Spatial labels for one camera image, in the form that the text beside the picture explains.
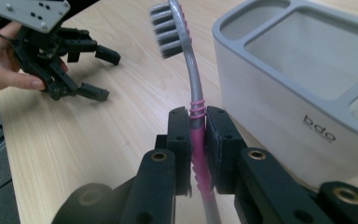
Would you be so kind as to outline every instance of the human hand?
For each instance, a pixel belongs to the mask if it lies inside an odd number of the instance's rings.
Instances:
[[[0,35],[15,38],[21,25],[11,22],[0,30]],[[62,69],[66,72],[68,68],[62,63]],[[45,84],[39,77],[19,73],[20,65],[14,58],[14,49],[11,43],[0,37],[0,90],[6,87],[17,87],[27,90],[44,90]]]

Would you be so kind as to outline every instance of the toothbrush head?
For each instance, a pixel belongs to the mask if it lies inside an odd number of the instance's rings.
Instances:
[[[191,48],[185,15],[176,0],[150,8],[150,17],[164,59]]]

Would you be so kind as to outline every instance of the light wood surface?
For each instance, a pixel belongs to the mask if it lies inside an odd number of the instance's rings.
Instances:
[[[358,16],[358,0],[314,0]],[[49,223],[77,188],[90,182],[112,189],[133,177],[141,158],[167,132],[168,113],[189,106],[183,55],[162,60],[148,9],[158,0],[101,0],[64,24],[87,29],[99,44],[118,51],[119,66],[92,53],[70,63],[69,74],[111,91],[106,102],[40,91],[0,91],[7,152],[21,223]],[[181,0],[207,105],[223,107],[213,47],[213,23],[240,0]],[[239,127],[248,145],[260,144]],[[349,181],[358,186],[358,177]],[[200,195],[177,197],[176,223],[205,223]],[[239,223],[232,196],[217,196],[223,223]]]

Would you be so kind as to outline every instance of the fingernail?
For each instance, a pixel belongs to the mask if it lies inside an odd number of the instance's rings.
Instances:
[[[45,89],[45,85],[43,84],[42,80],[32,80],[31,87],[33,90],[39,90],[39,91],[42,91]]]

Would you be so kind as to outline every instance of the white plastic container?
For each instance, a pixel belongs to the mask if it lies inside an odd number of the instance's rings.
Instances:
[[[227,112],[313,187],[358,175],[358,18],[247,1],[213,27]]]

